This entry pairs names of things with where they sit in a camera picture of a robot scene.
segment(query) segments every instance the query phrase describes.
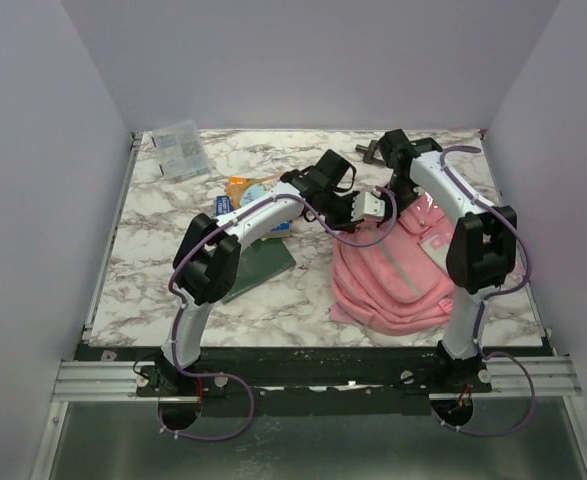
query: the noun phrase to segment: marble tabletop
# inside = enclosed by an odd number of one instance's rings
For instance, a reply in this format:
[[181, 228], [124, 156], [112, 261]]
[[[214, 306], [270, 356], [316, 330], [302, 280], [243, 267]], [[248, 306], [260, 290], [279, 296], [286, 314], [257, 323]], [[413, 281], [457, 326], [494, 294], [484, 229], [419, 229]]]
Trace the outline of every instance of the marble tabletop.
[[[232, 175], [260, 177], [314, 164], [331, 148], [357, 167], [356, 187], [383, 184], [390, 171], [365, 165], [355, 152], [383, 132], [218, 130], [200, 132], [212, 172], [190, 180], [166, 180], [158, 155], [144, 135], [117, 228], [91, 332], [94, 346], [162, 344], [177, 306], [167, 290], [171, 263], [191, 219], [212, 215], [217, 195]], [[410, 131], [410, 138], [432, 136], [446, 147], [481, 146], [476, 131]], [[450, 155], [455, 168], [487, 198], [497, 201], [483, 154]], [[334, 323], [327, 310], [331, 290], [331, 238], [314, 223], [298, 219], [285, 239], [297, 265], [213, 309], [204, 332], [208, 346], [432, 346], [443, 329], [390, 337], [361, 325]], [[495, 299], [485, 320], [484, 344], [540, 345], [524, 290]]]

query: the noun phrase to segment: gray floor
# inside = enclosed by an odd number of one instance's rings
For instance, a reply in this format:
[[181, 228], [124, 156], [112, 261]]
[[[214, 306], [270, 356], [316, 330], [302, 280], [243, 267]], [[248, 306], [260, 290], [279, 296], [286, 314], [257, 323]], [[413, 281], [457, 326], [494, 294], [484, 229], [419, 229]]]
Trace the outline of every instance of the gray floor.
[[[522, 399], [477, 402], [473, 426], [521, 418]], [[477, 439], [431, 417], [259, 417], [238, 439], [203, 444], [159, 434], [150, 403], [72, 404], [55, 460], [57, 480], [126, 479], [586, 479], [559, 398], [540, 400], [517, 435]], [[203, 419], [198, 433], [239, 419]]]

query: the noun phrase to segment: transparent plastic box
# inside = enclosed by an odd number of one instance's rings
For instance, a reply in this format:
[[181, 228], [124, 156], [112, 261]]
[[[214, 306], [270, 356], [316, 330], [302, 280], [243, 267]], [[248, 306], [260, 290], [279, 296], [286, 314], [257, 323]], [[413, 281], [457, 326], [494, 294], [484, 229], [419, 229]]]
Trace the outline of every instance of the transparent plastic box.
[[160, 154], [160, 171], [165, 178], [186, 179], [211, 171], [193, 120], [154, 130], [152, 136]]

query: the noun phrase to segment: black wire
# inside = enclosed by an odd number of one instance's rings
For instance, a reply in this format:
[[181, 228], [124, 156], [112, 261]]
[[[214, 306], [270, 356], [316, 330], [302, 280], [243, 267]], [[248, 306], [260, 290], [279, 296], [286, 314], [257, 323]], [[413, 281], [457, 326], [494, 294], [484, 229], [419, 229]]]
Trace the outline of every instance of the black wire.
[[136, 370], [136, 369], [135, 369], [135, 367], [137, 367], [137, 364], [138, 364], [138, 363], [140, 363], [140, 362], [143, 362], [143, 361], [145, 361], [145, 360], [150, 360], [150, 359], [152, 359], [153, 357], [155, 357], [155, 352], [154, 352], [154, 353], [149, 353], [148, 355], [144, 355], [142, 358], [138, 358], [138, 359], [137, 359], [137, 360], [136, 360], [136, 361], [133, 363], [133, 367], [132, 367], [132, 368], [133, 368], [133, 372], [134, 372], [136, 375], [139, 375], [140, 377], [142, 377], [142, 378], [145, 378], [145, 379], [146, 379], [146, 380], [148, 380], [149, 382], [151, 381], [151, 378], [150, 378], [150, 377], [149, 377], [149, 376], [148, 376], [146, 373], [144, 373], [142, 370]]

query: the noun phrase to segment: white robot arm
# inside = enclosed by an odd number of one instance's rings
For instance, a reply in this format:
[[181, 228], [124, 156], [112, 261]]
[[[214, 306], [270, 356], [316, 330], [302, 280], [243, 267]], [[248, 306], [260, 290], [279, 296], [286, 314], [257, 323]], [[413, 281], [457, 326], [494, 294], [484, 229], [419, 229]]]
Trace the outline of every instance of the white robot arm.
[[[464, 362], [477, 358], [479, 349], [474, 342], [475, 318], [481, 299], [498, 288], [514, 267], [515, 238], [509, 236], [501, 224], [467, 197], [493, 205], [458, 177], [458, 184], [447, 175], [440, 164], [441, 148], [432, 139], [409, 142], [401, 130], [387, 132], [379, 142], [387, 166], [393, 169], [388, 188], [395, 195], [397, 213], [417, 198], [418, 186], [428, 191], [447, 218], [456, 226], [447, 255], [447, 270], [457, 285], [451, 321], [441, 348], [451, 361]], [[178, 317], [177, 329], [169, 334], [162, 347], [166, 359], [181, 367], [195, 362], [200, 355], [200, 342], [213, 304], [232, 287], [237, 260], [247, 248], [271, 228], [297, 218], [305, 212], [304, 202], [312, 205], [334, 230], [354, 231], [364, 219], [388, 220], [389, 201], [378, 199], [368, 192], [353, 191], [345, 195], [338, 183], [349, 170], [355, 168], [345, 159], [329, 150], [313, 167], [284, 174], [266, 197], [232, 213], [210, 219], [204, 214], [196, 217], [185, 235], [174, 261], [179, 267], [172, 285], [186, 299]], [[511, 223], [515, 212], [502, 207]], [[209, 249], [196, 248], [207, 234], [228, 225], [208, 242]], [[188, 253], [193, 257], [184, 262]], [[177, 343], [177, 358], [173, 355]]]

